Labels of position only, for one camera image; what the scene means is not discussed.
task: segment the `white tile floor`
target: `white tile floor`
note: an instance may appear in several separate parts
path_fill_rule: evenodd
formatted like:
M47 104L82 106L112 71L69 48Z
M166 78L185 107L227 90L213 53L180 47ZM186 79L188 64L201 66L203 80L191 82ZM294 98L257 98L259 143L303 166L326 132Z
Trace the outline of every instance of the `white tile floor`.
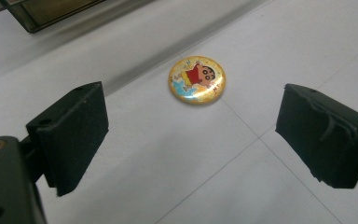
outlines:
M331 189L319 183L274 132L285 83L318 89L358 110L358 1L214 5L218 2L222 1L210 2L209 11L213 6L234 6L218 17L225 22L208 28L215 18L205 17L200 28L207 35L179 36L169 49L163 48L167 38L179 33L163 26L168 21L157 22L162 28L125 22L161 20L165 9L181 8L180 1L152 2L83 35L71 30L77 32L73 41L61 29L78 17L49 28L58 33L48 41L48 29L22 35L7 14L0 14L0 25L5 25L1 32L17 34L16 41L25 46L7 43L9 49L0 49L0 134L25 136L23 124L77 85L100 79L112 92L106 96L110 132L78 189L56 198L43 178L38 182L49 223L358 224L358 185ZM156 13L148 15L153 7ZM94 18L102 9L86 15ZM199 15L202 9L195 7L191 13ZM186 13L190 18L190 11L177 16ZM120 49L114 46L126 38L110 30L114 27L125 35L134 29L153 32L145 35L146 43L125 42L128 54L109 64L109 57L117 58L112 51ZM160 39L148 42L156 31ZM88 42L91 47L79 47ZM9 56L38 46L31 54L35 58L27 55L7 63ZM142 58L148 53L152 60ZM171 95L169 70L189 55L211 57L226 70L227 88L215 104L185 105ZM135 69L129 68L131 57ZM160 66L150 70L156 64ZM137 74L123 77L131 72ZM54 92L46 95L51 88Z

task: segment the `white floor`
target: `white floor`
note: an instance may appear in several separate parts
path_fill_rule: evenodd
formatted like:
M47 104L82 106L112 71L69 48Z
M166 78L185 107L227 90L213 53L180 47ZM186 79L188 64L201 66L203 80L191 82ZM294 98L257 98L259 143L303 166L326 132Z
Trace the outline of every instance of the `white floor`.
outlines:
M358 111L358 1L144 2L36 35L0 13L0 135L23 138L76 86L105 87L110 132L76 191L38 182L48 223L358 224L358 185L319 183L274 132L286 83ZM171 67L191 55L227 73L212 105L170 93Z

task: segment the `gold badge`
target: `gold badge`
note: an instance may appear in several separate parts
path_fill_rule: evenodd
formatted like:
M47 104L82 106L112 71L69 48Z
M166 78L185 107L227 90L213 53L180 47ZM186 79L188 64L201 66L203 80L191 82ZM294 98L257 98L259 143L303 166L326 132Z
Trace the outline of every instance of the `gold badge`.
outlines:
M207 104L218 99L226 86L226 74L214 60L194 56L179 61L168 79L172 93L181 101Z

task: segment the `dark container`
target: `dark container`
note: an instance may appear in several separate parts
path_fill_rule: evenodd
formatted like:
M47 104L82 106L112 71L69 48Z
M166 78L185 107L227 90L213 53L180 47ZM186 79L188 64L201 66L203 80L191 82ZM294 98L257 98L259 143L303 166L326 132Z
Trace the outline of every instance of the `dark container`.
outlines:
M29 33L68 18L104 0L0 0L0 11L7 9Z

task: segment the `cartoon character face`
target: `cartoon character face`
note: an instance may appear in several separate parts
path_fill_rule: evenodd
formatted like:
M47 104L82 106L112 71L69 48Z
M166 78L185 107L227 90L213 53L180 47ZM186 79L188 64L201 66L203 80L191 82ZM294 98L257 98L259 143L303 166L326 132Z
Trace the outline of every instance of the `cartoon character face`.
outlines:
M199 84L208 87L212 80L216 78L214 70L208 66L203 66L202 64L198 64L197 69L199 72Z

